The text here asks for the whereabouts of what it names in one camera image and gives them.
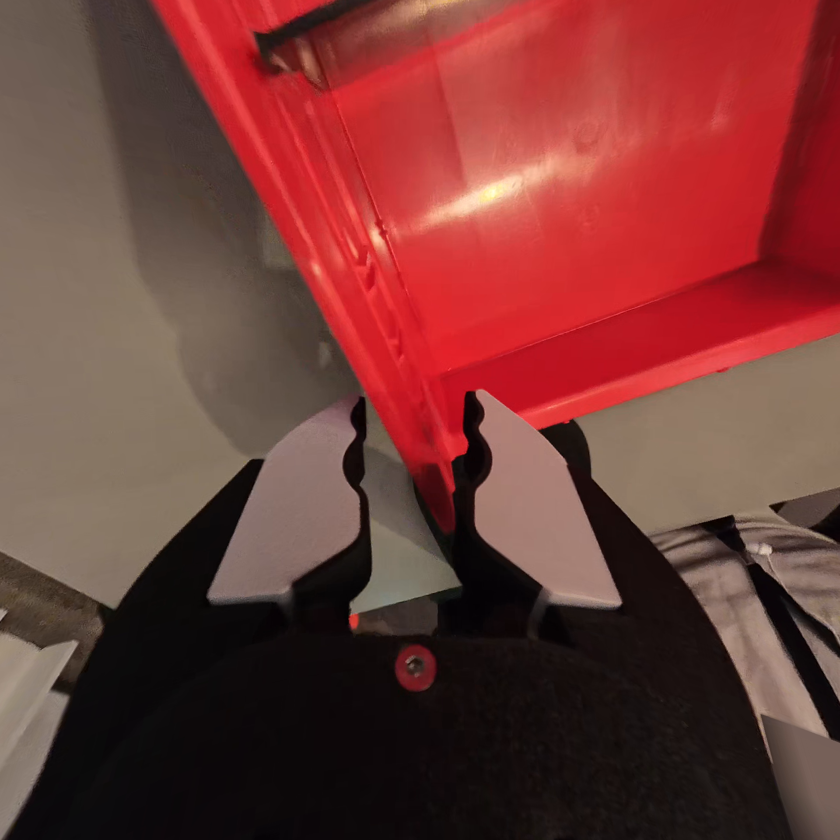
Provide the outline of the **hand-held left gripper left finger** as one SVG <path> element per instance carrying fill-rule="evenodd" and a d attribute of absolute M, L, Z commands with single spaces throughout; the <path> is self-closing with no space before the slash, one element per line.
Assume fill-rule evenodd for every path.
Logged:
<path fill-rule="evenodd" d="M 349 632 L 351 603 L 372 574 L 362 487 L 366 402 L 344 397 L 266 456 L 206 597 L 271 604 L 293 627 Z"/>

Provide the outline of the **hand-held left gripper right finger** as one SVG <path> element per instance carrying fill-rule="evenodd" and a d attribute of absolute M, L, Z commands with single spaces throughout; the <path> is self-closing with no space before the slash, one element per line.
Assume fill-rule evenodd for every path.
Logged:
<path fill-rule="evenodd" d="M 465 394 L 467 450 L 453 497 L 461 583 L 451 633 L 573 638 L 622 617 L 623 598 L 567 460 L 487 391 Z"/>

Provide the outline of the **red storage bin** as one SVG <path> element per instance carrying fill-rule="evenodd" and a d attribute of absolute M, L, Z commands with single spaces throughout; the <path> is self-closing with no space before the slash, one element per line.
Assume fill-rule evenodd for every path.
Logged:
<path fill-rule="evenodd" d="M 541 428 L 838 333 L 838 2 L 153 6 L 444 532 Z"/>

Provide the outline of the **person's grey shirt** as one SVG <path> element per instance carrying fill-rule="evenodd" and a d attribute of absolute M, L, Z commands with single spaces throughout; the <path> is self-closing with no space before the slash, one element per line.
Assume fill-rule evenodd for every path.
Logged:
<path fill-rule="evenodd" d="M 807 645 L 833 695 L 839 691 L 838 542 L 770 508 L 737 514 L 734 528 L 755 566 L 779 585 L 780 606 Z M 747 561 L 703 523 L 654 533 L 717 629 L 758 719 L 773 718 L 838 740 L 825 726 L 816 688 L 804 682 L 751 580 Z"/>

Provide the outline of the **grey bin divider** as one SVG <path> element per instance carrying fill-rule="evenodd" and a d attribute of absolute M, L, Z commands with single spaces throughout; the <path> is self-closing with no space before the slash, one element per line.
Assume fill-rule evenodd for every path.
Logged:
<path fill-rule="evenodd" d="M 268 31 L 255 31 L 253 38 L 261 66 L 273 75 L 301 74 L 317 90 L 328 85 L 310 34 L 322 26 L 353 14 L 370 1 L 318 2 L 307 12 Z"/>

